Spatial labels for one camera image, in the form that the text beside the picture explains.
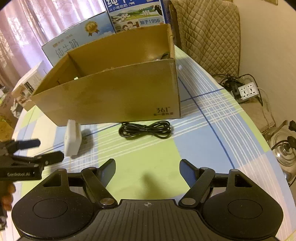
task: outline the pink curtain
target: pink curtain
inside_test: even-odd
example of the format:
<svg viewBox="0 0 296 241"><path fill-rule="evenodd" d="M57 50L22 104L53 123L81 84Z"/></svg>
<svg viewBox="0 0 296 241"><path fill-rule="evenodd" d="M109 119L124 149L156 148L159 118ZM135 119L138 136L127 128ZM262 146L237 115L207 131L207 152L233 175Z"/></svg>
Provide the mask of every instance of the pink curtain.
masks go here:
<svg viewBox="0 0 296 241"><path fill-rule="evenodd" d="M41 46L104 10L102 0L12 0L0 11L0 83L15 86L41 60L50 70Z"/></svg>

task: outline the circular pad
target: circular pad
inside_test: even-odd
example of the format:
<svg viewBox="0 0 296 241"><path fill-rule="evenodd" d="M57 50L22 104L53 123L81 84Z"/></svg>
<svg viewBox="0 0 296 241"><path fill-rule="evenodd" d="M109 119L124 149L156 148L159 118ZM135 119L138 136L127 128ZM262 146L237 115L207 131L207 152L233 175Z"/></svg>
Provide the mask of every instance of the circular pad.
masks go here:
<svg viewBox="0 0 296 241"><path fill-rule="evenodd" d="M54 189L28 193L15 204L12 220L18 232L34 239L61 239L88 225L93 215L91 202L70 190Z"/></svg>
<svg viewBox="0 0 296 241"><path fill-rule="evenodd" d="M229 239L253 240L275 235L282 220L272 198L248 192L223 192L210 197L202 207L205 222Z"/></svg>
<svg viewBox="0 0 296 241"><path fill-rule="evenodd" d="M59 199L45 199L35 204L33 212L40 218L57 218L68 209L68 204Z"/></svg>
<svg viewBox="0 0 296 241"><path fill-rule="evenodd" d="M229 203L228 211L238 218L252 219L262 213L262 207L252 200L240 199Z"/></svg>

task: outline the coiled black cable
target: coiled black cable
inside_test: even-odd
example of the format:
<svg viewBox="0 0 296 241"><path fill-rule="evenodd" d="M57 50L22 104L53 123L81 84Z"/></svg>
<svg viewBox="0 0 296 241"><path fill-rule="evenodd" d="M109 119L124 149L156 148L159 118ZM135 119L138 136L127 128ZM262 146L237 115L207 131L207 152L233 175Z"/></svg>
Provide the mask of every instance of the coiled black cable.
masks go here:
<svg viewBox="0 0 296 241"><path fill-rule="evenodd" d="M118 133L121 137L134 137L142 133L149 133L160 139L167 139L171 134L171 129L170 123L166 120L160 120L148 126L123 122Z"/></svg>

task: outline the metal screw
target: metal screw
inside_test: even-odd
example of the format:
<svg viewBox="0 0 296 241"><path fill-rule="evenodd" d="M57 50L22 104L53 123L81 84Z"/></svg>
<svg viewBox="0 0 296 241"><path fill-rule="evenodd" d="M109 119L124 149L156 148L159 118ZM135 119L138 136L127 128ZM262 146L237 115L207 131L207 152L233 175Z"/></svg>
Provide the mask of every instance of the metal screw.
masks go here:
<svg viewBox="0 0 296 241"><path fill-rule="evenodd" d="M109 197L106 197L106 198L103 198L100 200L100 203L102 203L103 205L111 205L113 204L115 201L113 198L109 198Z"/></svg>
<svg viewBox="0 0 296 241"><path fill-rule="evenodd" d="M195 200L193 198L186 197L181 200L181 203L183 203L184 205L193 205L195 203Z"/></svg>

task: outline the white plastic device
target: white plastic device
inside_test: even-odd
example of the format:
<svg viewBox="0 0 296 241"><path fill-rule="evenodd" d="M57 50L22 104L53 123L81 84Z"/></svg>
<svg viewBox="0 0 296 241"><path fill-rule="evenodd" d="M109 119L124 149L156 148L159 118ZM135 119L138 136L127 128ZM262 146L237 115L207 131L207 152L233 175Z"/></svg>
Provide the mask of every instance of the white plastic device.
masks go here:
<svg viewBox="0 0 296 241"><path fill-rule="evenodd" d="M78 154L82 141L80 124L74 120L68 120L64 137L65 156L75 156Z"/></svg>
<svg viewBox="0 0 296 241"><path fill-rule="evenodd" d="M241 100L246 100L259 95L259 91L254 82L239 87L239 93L242 97Z"/></svg>

